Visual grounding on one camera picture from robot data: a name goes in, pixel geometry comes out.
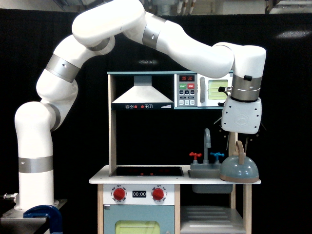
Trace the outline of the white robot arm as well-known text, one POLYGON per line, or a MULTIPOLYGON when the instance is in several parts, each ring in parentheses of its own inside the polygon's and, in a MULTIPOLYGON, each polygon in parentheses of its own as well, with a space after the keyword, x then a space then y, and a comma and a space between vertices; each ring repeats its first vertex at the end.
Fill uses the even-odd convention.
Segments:
POLYGON ((233 71, 222 128, 245 134, 258 131, 264 48, 227 42, 209 46, 188 36, 179 24, 146 12, 138 0, 113 0, 74 19, 71 35, 55 48, 37 81, 40 101, 27 102, 15 113, 20 209, 54 204, 51 133, 64 122, 78 96, 76 78, 86 67, 97 73, 107 67, 119 34, 209 78, 233 71))

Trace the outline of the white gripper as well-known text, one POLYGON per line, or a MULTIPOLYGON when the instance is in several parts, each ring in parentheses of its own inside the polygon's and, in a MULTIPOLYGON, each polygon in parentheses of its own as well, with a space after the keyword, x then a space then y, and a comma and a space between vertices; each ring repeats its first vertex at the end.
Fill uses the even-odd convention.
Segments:
POLYGON ((260 127, 261 99, 254 102, 236 101, 228 96, 222 110, 221 128, 228 132, 255 134, 260 127))

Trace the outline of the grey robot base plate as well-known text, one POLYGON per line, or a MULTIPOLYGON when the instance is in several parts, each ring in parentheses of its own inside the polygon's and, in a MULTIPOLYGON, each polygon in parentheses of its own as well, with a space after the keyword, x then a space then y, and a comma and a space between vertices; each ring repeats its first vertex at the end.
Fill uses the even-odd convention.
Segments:
POLYGON ((62 217, 60 209, 66 204, 67 199, 56 199, 52 205, 38 205, 28 210, 20 207, 14 207, 7 211, 0 218, 1 222, 35 222, 45 223, 50 221, 54 224, 60 224, 62 217))

